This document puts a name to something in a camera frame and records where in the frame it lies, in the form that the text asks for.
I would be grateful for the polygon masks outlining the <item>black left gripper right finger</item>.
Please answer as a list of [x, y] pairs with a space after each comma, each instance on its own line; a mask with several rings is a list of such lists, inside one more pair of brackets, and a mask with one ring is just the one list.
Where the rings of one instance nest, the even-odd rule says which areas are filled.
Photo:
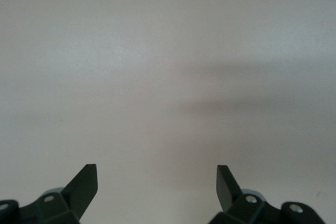
[[244, 193], [226, 165], [218, 165], [216, 192], [222, 211], [210, 223], [283, 223], [281, 211], [254, 193]]

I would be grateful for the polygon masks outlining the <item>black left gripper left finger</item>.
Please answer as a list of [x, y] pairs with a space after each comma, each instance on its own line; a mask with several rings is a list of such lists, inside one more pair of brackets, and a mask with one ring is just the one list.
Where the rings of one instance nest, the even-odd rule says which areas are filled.
[[97, 191], [97, 166], [87, 164], [63, 189], [21, 208], [20, 223], [79, 223]]

